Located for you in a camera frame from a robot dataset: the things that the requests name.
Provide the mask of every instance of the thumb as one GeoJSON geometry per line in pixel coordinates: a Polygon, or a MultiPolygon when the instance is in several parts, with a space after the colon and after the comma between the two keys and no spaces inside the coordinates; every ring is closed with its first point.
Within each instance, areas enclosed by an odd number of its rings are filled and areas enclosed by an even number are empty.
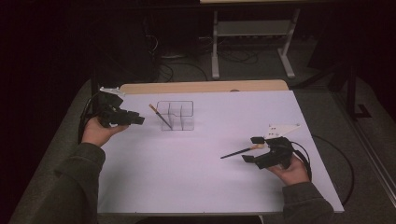
{"type": "Polygon", "coordinates": [[[270,166],[267,168],[267,170],[271,171],[272,173],[279,175],[282,172],[282,168],[280,168],[278,165],[275,166],[270,166]]]}
{"type": "Polygon", "coordinates": [[[111,127],[110,131],[111,131],[111,134],[116,134],[116,133],[120,133],[120,132],[124,131],[128,127],[129,127],[129,125],[118,125],[115,127],[111,127]]]}

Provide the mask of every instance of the white paper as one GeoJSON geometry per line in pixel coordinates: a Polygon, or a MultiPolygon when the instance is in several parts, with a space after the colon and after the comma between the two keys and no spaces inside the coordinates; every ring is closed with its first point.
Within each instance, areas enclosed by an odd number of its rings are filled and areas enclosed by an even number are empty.
{"type": "MultiPolygon", "coordinates": [[[[281,212],[283,183],[241,155],[270,124],[296,124],[287,133],[309,153],[313,183],[337,212],[344,211],[292,91],[238,91],[126,95],[121,108],[140,113],[104,145],[99,213],[262,214],[281,212]],[[161,131],[149,108],[159,101],[193,101],[193,131],[161,131]]],[[[244,155],[259,156],[268,148],[244,155]]]]}

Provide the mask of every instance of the pencil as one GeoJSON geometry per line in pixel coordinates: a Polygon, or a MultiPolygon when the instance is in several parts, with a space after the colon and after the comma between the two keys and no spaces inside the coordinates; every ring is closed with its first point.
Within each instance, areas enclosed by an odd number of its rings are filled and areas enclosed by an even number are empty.
{"type": "Polygon", "coordinates": [[[163,116],[160,114],[160,112],[158,112],[158,110],[157,110],[153,105],[149,105],[149,107],[151,107],[151,109],[154,110],[155,114],[158,115],[158,117],[160,117],[160,119],[161,119],[166,125],[168,125],[168,127],[169,127],[171,130],[173,130],[173,129],[172,129],[172,126],[171,126],[168,122],[166,122],[166,119],[163,118],[163,116]]]}

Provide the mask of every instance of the dark sleeve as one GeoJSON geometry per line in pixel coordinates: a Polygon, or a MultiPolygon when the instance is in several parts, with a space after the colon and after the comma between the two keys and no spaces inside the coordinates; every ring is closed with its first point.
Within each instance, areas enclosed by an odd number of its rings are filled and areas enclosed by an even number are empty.
{"type": "Polygon", "coordinates": [[[311,182],[283,188],[285,223],[330,223],[333,209],[311,182]]]}
{"type": "Polygon", "coordinates": [[[82,143],[74,155],[56,169],[55,186],[35,214],[33,223],[97,223],[99,174],[105,152],[82,143]]]}

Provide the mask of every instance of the human hand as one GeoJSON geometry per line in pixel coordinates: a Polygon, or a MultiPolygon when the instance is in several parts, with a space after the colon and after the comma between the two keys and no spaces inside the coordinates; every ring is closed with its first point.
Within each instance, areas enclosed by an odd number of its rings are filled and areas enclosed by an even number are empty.
{"type": "Polygon", "coordinates": [[[309,182],[304,163],[294,154],[291,156],[290,167],[288,169],[283,169],[279,165],[276,165],[268,167],[267,170],[277,175],[287,186],[309,182]]]}
{"type": "Polygon", "coordinates": [[[129,125],[119,125],[116,127],[103,127],[97,117],[88,120],[82,135],[81,143],[91,143],[98,147],[104,145],[116,133],[127,129],[129,125]]]}

